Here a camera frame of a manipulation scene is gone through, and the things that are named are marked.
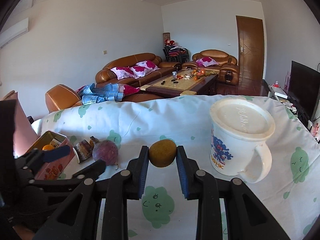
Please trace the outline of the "orange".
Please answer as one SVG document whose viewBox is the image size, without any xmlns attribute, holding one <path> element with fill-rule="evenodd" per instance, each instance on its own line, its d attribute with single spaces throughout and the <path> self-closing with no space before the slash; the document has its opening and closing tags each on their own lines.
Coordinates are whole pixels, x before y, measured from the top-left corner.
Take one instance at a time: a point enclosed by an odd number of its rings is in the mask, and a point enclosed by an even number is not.
<svg viewBox="0 0 320 240">
<path fill-rule="evenodd" d="M 43 151 L 52 151 L 54 149 L 55 149 L 55 147 L 53 145 L 50 145 L 50 144 L 44 145 L 43 148 L 42 148 Z"/>
</svg>

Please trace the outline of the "brown kiwi fruit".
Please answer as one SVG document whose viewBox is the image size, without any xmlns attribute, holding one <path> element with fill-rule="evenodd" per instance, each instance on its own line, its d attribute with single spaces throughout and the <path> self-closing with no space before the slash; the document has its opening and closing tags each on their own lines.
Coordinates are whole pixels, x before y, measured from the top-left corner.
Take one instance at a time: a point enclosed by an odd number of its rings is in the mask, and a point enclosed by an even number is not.
<svg viewBox="0 0 320 240">
<path fill-rule="evenodd" d="M 160 140 L 149 148 L 149 160 L 153 166 L 169 166 L 176 157 L 176 144 L 169 139 Z"/>
</svg>

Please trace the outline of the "pink metal tin box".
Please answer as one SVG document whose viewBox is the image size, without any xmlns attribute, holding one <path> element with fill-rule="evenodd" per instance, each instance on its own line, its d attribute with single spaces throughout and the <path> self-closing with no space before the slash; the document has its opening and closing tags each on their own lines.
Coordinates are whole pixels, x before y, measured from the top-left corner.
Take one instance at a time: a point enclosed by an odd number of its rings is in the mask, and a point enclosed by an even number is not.
<svg viewBox="0 0 320 240">
<path fill-rule="evenodd" d="M 38 149 L 40 159 L 36 160 L 33 171 L 36 180 L 56 180 L 75 156 L 73 146 L 65 135 L 46 131 L 27 150 Z"/>
</svg>

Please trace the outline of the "purple passion fruit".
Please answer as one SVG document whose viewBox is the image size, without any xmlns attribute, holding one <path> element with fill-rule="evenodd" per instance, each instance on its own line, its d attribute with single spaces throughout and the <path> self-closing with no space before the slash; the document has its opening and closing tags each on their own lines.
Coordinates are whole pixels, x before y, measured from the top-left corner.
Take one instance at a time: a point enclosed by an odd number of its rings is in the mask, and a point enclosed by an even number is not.
<svg viewBox="0 0 320 240">
<path fill-rule="evenodd" d="M 118 148 L 116 144 L 110 140 L 98 140 L 94 136 L 90 137 L 93 142 L 92 157 L 95 161 L 103 160 L 106 166 L 117 165 Z"/>
</svg>

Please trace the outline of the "pink electric kettle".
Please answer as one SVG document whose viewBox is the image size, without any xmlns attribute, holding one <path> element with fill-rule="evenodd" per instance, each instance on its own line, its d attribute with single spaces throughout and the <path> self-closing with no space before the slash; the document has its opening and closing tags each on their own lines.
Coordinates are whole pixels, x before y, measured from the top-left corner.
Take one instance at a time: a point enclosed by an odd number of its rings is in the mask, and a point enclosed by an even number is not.
<svg viewBox="0 0 320 240">
<path fill-rule="evenodd" d="M 15 100 L 15 133 L 14 133 L 14 156 L 20 157 L 38 139 L 36 132 L 33 130 L 27 116 L 18 99 L 18 92 L 12 90 L 4 96 L 4 100 Z"/>
</svg>

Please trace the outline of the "white green patterned tablecloth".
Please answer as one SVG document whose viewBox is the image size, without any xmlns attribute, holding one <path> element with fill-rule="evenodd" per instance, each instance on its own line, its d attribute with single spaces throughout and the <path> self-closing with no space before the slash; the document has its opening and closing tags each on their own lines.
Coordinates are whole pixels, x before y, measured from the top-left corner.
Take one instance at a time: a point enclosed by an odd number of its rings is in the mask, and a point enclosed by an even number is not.
<svg viewBox="0 0 320 240">
<path fill-rule="evenodd" d="M 48 114 L 35 121 L 38 135 L 53 131 L 72 144 L 90 137 L 112 140 L 119 147 L 118 167 L 108 167 L 101 178 L 127 167 L 142 146 L 170 139 L 182 145 L 199 168 L 216 178 L 222 175 L 210 163 L 209 109 L 220 96 L 180 96 L 141 103 L 103 102 Z M 291 239 L 303 239 L 319 216 L 319 144 L 284 105 L 267 98 L 245 96 L 268 111 L 276 123 L 267 145 L 272 168 L 249 188 L 272 213 Z M 141 200 L 130 200 L 129 239 L 194 239 L 197 201 L 184 198 L 176 164 L 148 168 Z"/>
</svg>

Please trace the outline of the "near brown leather chair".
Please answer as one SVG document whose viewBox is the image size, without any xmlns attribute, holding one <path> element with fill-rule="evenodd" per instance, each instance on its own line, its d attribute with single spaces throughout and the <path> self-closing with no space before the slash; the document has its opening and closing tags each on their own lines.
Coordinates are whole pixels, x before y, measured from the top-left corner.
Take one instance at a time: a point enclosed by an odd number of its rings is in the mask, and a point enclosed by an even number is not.
<svg viewBox="0 0 320 240">
<path fill-rule="evenodd" d="M 49 113 L 82 105 L 78 94 L 62 84 L 48 90 L 45 94 L 45 101 Z"/>
</svg>

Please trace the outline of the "blue plaid blanket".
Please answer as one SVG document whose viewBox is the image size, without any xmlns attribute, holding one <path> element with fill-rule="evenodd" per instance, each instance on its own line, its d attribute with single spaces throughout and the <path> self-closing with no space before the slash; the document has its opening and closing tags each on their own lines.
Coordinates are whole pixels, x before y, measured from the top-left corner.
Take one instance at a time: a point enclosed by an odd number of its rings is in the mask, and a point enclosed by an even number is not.
<svg viewBox="0 0 320 240">
<path fill-rule="evenodd" d="M 78 91 L 83 105 L 100 103 L 105 101 L 121 102 L 124 97 L 124 92 L 120 91 L 117 83 L 108 83 L 104 87 L 96 87 L 94 83 L 86 85 Z"/>
</svg>

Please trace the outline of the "pink floral pillow left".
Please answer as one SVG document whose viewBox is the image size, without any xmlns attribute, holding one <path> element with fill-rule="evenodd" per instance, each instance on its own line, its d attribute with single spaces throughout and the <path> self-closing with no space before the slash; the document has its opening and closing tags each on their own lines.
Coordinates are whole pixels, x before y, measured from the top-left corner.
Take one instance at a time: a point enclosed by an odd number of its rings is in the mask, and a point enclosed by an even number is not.
<svg viewBox="0 0 320 240">
<path fill-rule="evenodd" d="M 136 78 L 134 72 L 130 69 L 130 67 L 114 67 L 111 71 L 117 76 L 118 80 L 122 80 L 125 78 Z"/>
</svg>

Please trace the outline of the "pink floral pillow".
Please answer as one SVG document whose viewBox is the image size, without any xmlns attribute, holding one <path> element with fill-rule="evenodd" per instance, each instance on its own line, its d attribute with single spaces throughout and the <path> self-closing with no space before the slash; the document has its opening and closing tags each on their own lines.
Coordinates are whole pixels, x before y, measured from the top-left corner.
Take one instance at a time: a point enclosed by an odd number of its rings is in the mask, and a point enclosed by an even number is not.
<svg viewBox="0 0 320 240">
<path fill-rule="evenodd" d="M 134 66 L 130 67 L 130 69 L 134 72 L 137 79 L 159 70 L 159 67 L 152 61 L 146 60 L 136 63 Z"/>
<path fill-rule="evenodd" d="M 136 78 L 134 72 L 130 69 L 130 67 L 114 67 L 111 71 L 117 76 L 118 80 L 122 80 L 125 78 Z"/>
</svg>

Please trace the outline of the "pink floral pillow right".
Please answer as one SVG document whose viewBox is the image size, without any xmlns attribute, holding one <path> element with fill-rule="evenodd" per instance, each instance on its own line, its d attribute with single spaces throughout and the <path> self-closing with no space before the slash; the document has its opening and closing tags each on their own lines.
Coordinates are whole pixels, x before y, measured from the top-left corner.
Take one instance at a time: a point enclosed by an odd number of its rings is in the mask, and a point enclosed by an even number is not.
<svg viewBox="0 0 320 240">
<path fill-rule="evenodd" d="M 130 69 L 134 72 L 137 79 L 159 70 L 159 67 L 152 61 L 146 60 L 136 63 L 134 66 L 130 67 Z"/>
</svg>

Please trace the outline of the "wooden coffee table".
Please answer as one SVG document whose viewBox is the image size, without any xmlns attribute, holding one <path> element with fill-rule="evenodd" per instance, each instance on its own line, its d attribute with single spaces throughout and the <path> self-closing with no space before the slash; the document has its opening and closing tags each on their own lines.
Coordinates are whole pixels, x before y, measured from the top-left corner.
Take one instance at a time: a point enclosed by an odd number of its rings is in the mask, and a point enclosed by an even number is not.
<svg viewBox="0 0 320 240">
<path fill-rule="evenodd" d="M 177 72 L 177 79 L 174 79 L 173 75 L 161 77 L 140 87 L 140 91 L 163 98 L 183 95 L 214 95 L 219 76 L 216 74 L 194 80 L 191 75 L 192 71 L 193 69 L 180 70 Z"/>
</svg>

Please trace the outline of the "stacked dark chairs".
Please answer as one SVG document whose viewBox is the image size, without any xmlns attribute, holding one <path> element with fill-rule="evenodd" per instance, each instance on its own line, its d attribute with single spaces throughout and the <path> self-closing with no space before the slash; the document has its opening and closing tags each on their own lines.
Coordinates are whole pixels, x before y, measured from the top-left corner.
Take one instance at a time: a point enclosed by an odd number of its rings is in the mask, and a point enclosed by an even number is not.
<svg viewBox="0 0 320 240">
<path fill-rule="evenodd" d="M 168 62 L 179 62 L 181 64 L 190 60 L 189 51 L 175 44 L 175 41 L 166 39 L 164 41 L 163 52 Z"/>
</svg>

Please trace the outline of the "fruit pile on coffee table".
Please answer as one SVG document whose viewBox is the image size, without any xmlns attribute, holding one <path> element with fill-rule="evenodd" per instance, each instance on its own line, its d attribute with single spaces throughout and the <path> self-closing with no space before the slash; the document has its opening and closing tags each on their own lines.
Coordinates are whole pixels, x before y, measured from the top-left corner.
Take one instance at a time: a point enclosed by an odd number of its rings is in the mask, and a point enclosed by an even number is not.
<svg viewBox="0 0 320 240">
<path fill-rule="evenodd" d="M 216 75 L 217 73 L 213 70 L 205 70 L 205 69 L 194 69 L 191 72 L 191 75 L 193 76 L 194 80 L 199 80 L 202 77 L 207 77 L 210 75 Z"/>
</svg>

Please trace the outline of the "black television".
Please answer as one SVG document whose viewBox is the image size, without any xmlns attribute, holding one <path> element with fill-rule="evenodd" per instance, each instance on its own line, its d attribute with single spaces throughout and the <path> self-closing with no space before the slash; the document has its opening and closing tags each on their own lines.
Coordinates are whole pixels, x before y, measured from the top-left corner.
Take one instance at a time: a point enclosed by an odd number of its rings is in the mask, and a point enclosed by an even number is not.
<svg viewBox="0 0 320 240">
<path fill-rule="evenodd" d="M 288 96 L 308 120 L 315 120 L 319 104 L 319 72 L 292 61 Z"/>
</svg>

